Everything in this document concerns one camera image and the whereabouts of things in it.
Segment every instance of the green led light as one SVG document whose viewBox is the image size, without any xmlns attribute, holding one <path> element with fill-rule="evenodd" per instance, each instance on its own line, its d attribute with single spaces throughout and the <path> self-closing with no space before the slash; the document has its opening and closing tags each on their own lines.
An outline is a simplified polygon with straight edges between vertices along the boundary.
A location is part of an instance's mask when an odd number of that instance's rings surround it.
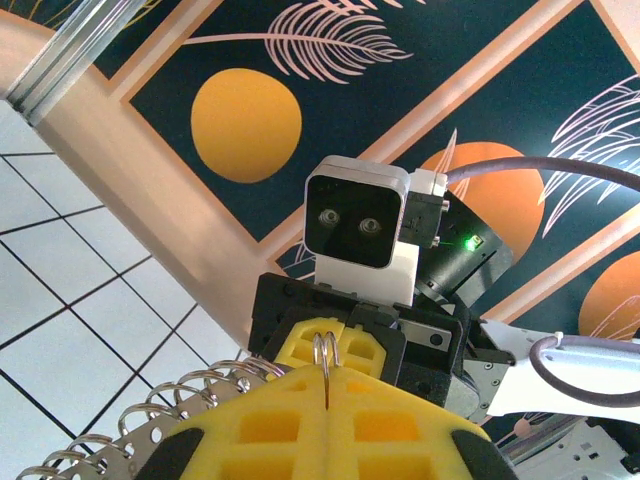
<svg viewBox="0 0 640 480">
<path fill-rule="evenodd" d="M 482 240 L 479 236 L 474 235 L 464 241 L 464 248 L 466 248 L 470 252 L 475 252 L 483 242 L 484 240 Z"/>
</svg>

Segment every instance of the wire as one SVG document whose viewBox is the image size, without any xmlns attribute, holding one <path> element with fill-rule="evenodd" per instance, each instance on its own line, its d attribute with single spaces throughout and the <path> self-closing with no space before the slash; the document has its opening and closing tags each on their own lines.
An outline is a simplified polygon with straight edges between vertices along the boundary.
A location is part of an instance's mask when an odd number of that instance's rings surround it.
<svg viewBox="0 0 640 480">
<path fill-rule="evenodd" d="M 556 170 L 559 172 L 578 173 L 587 177 L 596 177 L 609 182 L 631 188 L 640 192 L 640 176 L 625 172 L 619 168 L 608 167 L 599 163 L 571 160 L 555 157 L 505 157 L 484 162 L 472 163 L 447 172 L 449 185 L 465 178 L 484 175 L 485 173 L 503 170 Z"/>
<path fill-rule="evenodd" d="M 563 346 L 572 345 L 579 347 L 604 348 L 607 350 L 636 354 L 640 358 L 640 345 L 631 342 L 609 340 L 607 338 L 581 337 L 577 335 L 565 335 L 561 338 L 562 340 L 555 336 L 544 337 L 534 343 L 531 347 L 531 351 L 529 352 L 531 366 L 533 366 L 533 369 L 545 382 L 571 398 L 575 398 L 576 400 L 590 403 L 592 405 L 610 408 L 630 408 L 640 406 L 640 390 L 637 392 L 616 394 L 597 393 L 583 390 L 563 382 L 552 374 L 547 367 L 544 366 L 541 358 L 544 350 L 559 347 L 560 343 L 562 343 Z"/>
</svg>

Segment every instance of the tiled wall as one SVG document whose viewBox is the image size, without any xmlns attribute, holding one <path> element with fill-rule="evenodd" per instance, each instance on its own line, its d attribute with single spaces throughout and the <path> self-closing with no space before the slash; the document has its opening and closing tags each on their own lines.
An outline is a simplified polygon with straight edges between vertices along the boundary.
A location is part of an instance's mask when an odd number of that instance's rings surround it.
<svg viewBox="0 0 640 480">
<path fill-rule="evenodd" d="M 0 477 L 238 345 L 0 101 Z"/>
</svg>

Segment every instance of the yellow foam block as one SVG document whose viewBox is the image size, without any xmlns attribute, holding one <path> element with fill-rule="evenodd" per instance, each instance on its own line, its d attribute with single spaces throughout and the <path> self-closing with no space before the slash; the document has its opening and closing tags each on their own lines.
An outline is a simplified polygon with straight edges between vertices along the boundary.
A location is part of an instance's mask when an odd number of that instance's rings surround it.
<svg viewBox="0 0 640 480">
<path fill-rule="evenodd" d="M 380 378 L 387 353 L 373 335 L 356 328 L 345 327 L 336 318 L 314 318 L 296 323 L 278 352 L 276 363 L 299 368 L 313 363 L 313 336 L 323 337 L 333 332 L 343 365 L 374 378 Z"/>
<path fill-rule="evenodd" d="M 484 431 L 346 367 L 294 370 L 182 422 L 204 436 L 181 480 L 470 480 L 450 436 Z"/>
</svg>

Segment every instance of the camera lens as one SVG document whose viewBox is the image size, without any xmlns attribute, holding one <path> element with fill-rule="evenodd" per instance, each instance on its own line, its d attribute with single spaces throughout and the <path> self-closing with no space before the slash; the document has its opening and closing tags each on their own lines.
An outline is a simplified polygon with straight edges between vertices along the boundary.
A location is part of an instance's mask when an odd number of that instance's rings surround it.
<svg viewBox="0 0 640 480">
<path fill-rule="evenodd" d="M 365 235 L 373 236 L 380 233 L 382 226 L 375 218 L 365 218 L 360 222 L 358 229 Z"/>
<path fill-rule="evenodd" d="M 325 208 L 322 213 L 320 213 L 318 220 L 320 220 L 323 226 L 333 228 L 340 222 L 340 215 L 335 210 Z"/>
</svg>

